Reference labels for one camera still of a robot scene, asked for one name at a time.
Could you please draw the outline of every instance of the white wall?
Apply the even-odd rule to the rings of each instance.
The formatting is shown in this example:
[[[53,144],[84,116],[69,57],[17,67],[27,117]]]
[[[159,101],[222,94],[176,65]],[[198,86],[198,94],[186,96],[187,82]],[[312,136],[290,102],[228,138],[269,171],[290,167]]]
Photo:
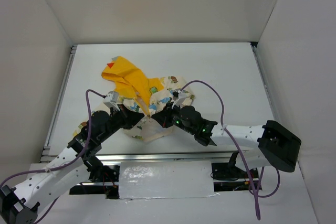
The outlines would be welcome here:
[[[44,0],[0,0],[0,6],[2,181],[39,160],[70,46]]]
[[[336,0],[278,0],[257,52],[320,223],[334,223]]]
[[[275,0],[47,0],[77,44],[258,41]]]

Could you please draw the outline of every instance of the patterned cloth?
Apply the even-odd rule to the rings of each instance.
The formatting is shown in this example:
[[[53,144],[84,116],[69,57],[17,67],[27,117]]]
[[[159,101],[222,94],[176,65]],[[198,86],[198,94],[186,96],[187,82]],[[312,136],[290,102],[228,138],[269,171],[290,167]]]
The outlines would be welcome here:
[[[116,83],[115,91],[119,93],[118,104],[123,104],[127,109],[146,116],[130,130],[123,130],[125,134],[149,142],[154,139],[166,136],[173,131],[173,127],[162,128],[151,116],[164,109],[168,102],[173,101],[173,92],[181,89],[185,84],[182,77],[168,76],[161,78],[147,79],[143,72],[129,61],[122,57],[115,58],[108,63],[102,77]],[[183,90],[187,98],[182,106],[191,105],[195,95],[189,87]],[[95,111],[109,109],[101,103]],[[77,135],[86,125],[81,123],[73,135]]]

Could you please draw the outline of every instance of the white panel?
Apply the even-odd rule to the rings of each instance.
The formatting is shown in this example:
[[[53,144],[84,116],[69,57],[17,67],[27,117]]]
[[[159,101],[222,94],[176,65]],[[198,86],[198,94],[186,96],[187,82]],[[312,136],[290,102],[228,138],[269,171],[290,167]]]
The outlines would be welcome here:
[[[334,222],[336,0],[278,0],[258,45],[283,124],[302,139],[300,164],[320,223]]]
[[[207,198],[138,200],[64,194],[43,223],[317,224],[299,167],[294,173],[280,174],[279,191],[273,197],[260,199],[261,221],[255,216],[254,200],[249,192],[230,191]],[[260,194],[272,192],[276,182],[274,168],[266,167]],[[161,184],[162,190],[165,187],[166,184]]]
[[[2,178],[38,161],[69,53],[44,0],[0,0]]]
[[[101,72],[116,56],[124,56],[143,70],[148,78],[183,76],[186,81],[203,80],[212,85],[225,103],[224,122],[236,125],[261,125],[272,119],[271,109],[249,43],[198,44],[122,44],[79,45],[73,61],[55,131],[51,155],[57,155],[72,139],[72,134],[88,116],[85,91],[108,93],[115,85],[103,80]],[[221,105],[206,86],[191,85],[193,103],[202,116],[219,122]],[[92,109],[102,102],[90,95]],[[116,132],[102,145],[99,154],[180,153],[235,150],[235,147],[203,147],[188,133],[176,128],[166,137],[143,143]]]
[[[77,44],[258,41],[275,0],[47,0]]]
[[[121,199],[204,198],[214,196],[210,161],[121,163]]]

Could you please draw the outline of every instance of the purple cable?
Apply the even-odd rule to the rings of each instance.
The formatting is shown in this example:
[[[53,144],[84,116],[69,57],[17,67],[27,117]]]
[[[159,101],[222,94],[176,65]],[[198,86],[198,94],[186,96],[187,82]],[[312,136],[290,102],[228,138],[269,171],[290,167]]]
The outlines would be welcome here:
[[[95,92],[94,90],[92,89],[88,89],[86,92],[85,92],[85,97],[86,97],[86,104],[87,104],[87,107],[88,107],[88,112],[89,112],[89,122],[88,122],[88,137],[86,139],[86,142],[85,142],[85,146],[84,148],[82,149],[82,151],[77,155],[76,158],[74,158],[72,161],[70,161],[68,164],[65,164],[65,165],[61,165],[61,166],[58,166],[58,167],[54,167],[54,168],[51,168],[50,170],[51,171],[55,171],[55,170],[61,170],[65,167],[68,167],[69,165],[72,165],[74,162],[76,162],[82,155],[84,155],[85,151],[87,150],[87,148],[89,147],[89,142],[90,142],[90,138],[91,138],[91,107],[90,107],[90,101],[89,101],[89,92],[92,92],[100,97],[103,97],[105,98],[106,96],[105,95],[102,95],[100,93],[97,93]],[[20,173],[16,173],[16,174],[13,174],[11,176],[9,176],[8,178],[6,178],[4,181],[2,181],[2,183],[0,184],[0,188],[2,188],[4,186],[4,184],[9,181],[10,179],[14,178],[14,177],[17,177],[17,176],[20,176],[20,175],[25,175],[25,174],[30,174],[30,173],[45,173],[46,170],[43,170],[43,169],[40,169],[40,170],[28,170],[26,172],[20,172]]]
[[[52,209],[52,207],[54,206],[54,204],[56,203],[57,200],[58,200],[58,198],[54,199],[54,201],[51,203],[48,210],[44,213],[44,215],[42,215],[41,218],[39,218],[36,222],[34,222],[34,224],[38,224],[40,221],[42,221],[44,219],[44,217],[47,216],[47,214],[50,212],[50,210]]]
[[[260,176],[259,176],[259,182],[258,182],[258,188],[257,188],[258,198],[268,198],[268,197],[271,197],[271,196],[273,196],[278,191],[278,189],[280,187],[280,172],[279,172],[278,169],[276,169],[276,171],[277,171],[277,174],[278,174],[278,183],[277,183],[277,186],[274,189],[274,191],[271,192],[270,194],[267,194],[267,195],[259,195],[260,181],[261,181],[262,175],[264,174],[264,167],[261,169],[261,173],[260,173]],[[252,191],[251,191],[251,185],[248,187],[248,190],[249,190],[249,192],[251,194],[253,194]]]
[[[220,122],[221,122],[221,125],[222,125],[222,127],[224,127],[224,103],[223,103],[223,100],[222,100],[222,98],[221,98],[221,96],[219,95],[219,93],[213,88],[213,87],[211,87],[209,84],[207,84],[206,82],[204,82],[204,81],[199,81],[199,80],[194,80],[194,81],[191,81],[191,82],[188,82],[182,89],[181,89],[181,91],[182,90],[184,90],[187,86],[189,86],[191,83],[194,83],[194,82],[199,82],[199,83],[202,83],[202,84],[204,84],[204,85],[206,85],[206,86],[208,86],[217,96],[218,96],[218,98],[219,98],[219,100],[220,100],[220,104],[222,105],[222,114],[221,114],[221,117],[220,117]],[[257,219],[258,220],[260,220],[261,219],[261,216],[260,216],[260,206],[259,206],[259,201],[258,201],[258,190],[256,190],[256,187],[255,187],[255,185],[254,185],[254,183],[253,183],[253,178],[252,178],[252,176],[251,176],[251,174],[250,174],[250,172],[249,172],[249,168],[248,168],[248,165],[247,165],[247,162],[246,162],[246,159],[245,159],[245,157],[244,157],[244,155],[243,155],[243,152],[242,152],[242,150],[240,149],[240,147],[239,147],[239,145],[238,145],[238,143],[237,143],[237,141],[235,140],[235,138],[232,136],[232,134],[230,133],[230,131],[228,131],[227,129],[224,129],[225,130],[225,132],[229,135],[229,137],[232,139],[232,141],[233,141],[233,143],[235,144],[235,146],[236,146],[236,148],[237,148],[237,150],[238,150],[238,152],[239,152],[239,154],[240,154],[240,156],[241,156],[241,160],[243,161],[243,164],[244,164],[244,167],[245,167],[245,170],[246,170],[246,172],[247,172],[247,176],[248,176],[248,179],[250,180],[250,185],[251,185],[251,187],[252,187],[252,191],[253,191],[253,196],[254,196],[254,201],[255,201],[255,208],[256,208],[256,216],[257,216]]]

